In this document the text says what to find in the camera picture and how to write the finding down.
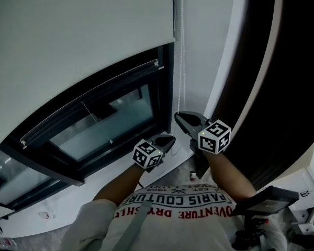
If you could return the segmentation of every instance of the floor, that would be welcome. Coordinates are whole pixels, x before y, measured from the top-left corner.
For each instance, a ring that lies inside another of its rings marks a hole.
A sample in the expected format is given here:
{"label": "floor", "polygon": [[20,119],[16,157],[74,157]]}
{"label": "floor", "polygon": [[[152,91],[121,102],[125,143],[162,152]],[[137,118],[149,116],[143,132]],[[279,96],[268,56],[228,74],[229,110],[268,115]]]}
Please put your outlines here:
{"label": "floor", "polygon": [[[181,166],[174,169],[161,179],[157,180],[154,185],[183,185],[191,183],[189,180],[190,172],[194,170],[194,161],[192,158],[188,159]],[[209,183],[214,184],[211,176],[206,176],[202,179],[197,179],[195,183]],[[288,209],[281,211],[274,215],[279,227],[284,233],[291,228],[293,216]],[[19,247],[19,251],[57,251],[59,249],[60,241],[67,231],[69,226],[33,235],[29,237],[16,238],[15,241]],[[288,250],[304,250],[302,247],[289,243]]]}

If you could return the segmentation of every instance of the forearm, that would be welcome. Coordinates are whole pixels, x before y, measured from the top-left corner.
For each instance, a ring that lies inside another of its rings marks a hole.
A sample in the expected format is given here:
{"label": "forearm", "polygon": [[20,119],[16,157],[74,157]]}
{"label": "forearm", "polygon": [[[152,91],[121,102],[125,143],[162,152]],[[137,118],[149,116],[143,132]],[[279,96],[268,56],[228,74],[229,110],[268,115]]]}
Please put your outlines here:
{"label": "forearm", "polygon": [[135,188],[144,173],[144,169],[134,164],[117,178],[102,188],[93,200],[106,199],[120,205]]}
{"label": "forearm", "polygon": [[213,180],[229,196],[239,203],[256,194],[250,181],[222,153],[210,154],[207,157]]}

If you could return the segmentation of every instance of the strap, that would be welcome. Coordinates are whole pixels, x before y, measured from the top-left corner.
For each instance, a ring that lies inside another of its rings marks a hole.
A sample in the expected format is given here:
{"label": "strap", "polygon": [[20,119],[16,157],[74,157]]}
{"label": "strap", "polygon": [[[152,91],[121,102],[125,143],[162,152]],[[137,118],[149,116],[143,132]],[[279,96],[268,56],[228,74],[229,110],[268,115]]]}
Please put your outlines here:
{"label": "strap", "polygon": [[140,210],[137,212],[135,217],[130,222],[129,226],[123,233],[120,240],[114,246],[113,251],[127,251],[129,250],[133,240],[137,237],[143,221],[148,215],[150,208],[152,206],[152,201],[144,201],[140,207]]}

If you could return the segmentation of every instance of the black device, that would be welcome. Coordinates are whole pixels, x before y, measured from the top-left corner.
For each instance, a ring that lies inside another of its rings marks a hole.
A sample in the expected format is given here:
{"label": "black device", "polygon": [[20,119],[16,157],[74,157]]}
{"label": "black device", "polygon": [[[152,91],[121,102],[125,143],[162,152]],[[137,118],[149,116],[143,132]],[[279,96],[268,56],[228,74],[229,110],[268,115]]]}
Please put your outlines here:
{"label": "black device", "polygon": [[246,250],[260,245],[260,236],[264,234],[264,229],[259,229],[259,227],[268,222],[266,217],[278,213],[298,200],[299,193],[296,191],[270,186],[257,195],[238,203],[232,215],[245,217],[245,230],[236,232],[236,240],[232,247],[236,250]]}

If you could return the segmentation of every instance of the black window frame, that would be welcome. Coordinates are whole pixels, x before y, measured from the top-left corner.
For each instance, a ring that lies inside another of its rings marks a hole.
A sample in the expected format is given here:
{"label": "black window frame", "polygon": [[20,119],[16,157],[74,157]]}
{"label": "black window frame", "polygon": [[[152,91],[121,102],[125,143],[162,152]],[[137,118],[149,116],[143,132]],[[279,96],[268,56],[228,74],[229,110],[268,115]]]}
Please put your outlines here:
{"label": "black window frame", "polygon": [[[0,204],[15,210],[9,215],[70,185],[83,185],[86,177],[131,152],[142,138],[147,139],[164,131],[170,133],[173,53],[174,43],[170,43],[100,70],[68,88],[22,122],[0,144],[0,150],[50,179],[7,205]],[[86,111],[83,114],[81,112],[81,100],[86,105],[101,98],[112,101],[146,84],[149,85],[154,118],[125,134],[117,142],[114,141],[115,144],[77,162],[49,143],[53,133],[63,131],[78,117],[86,114]]]}

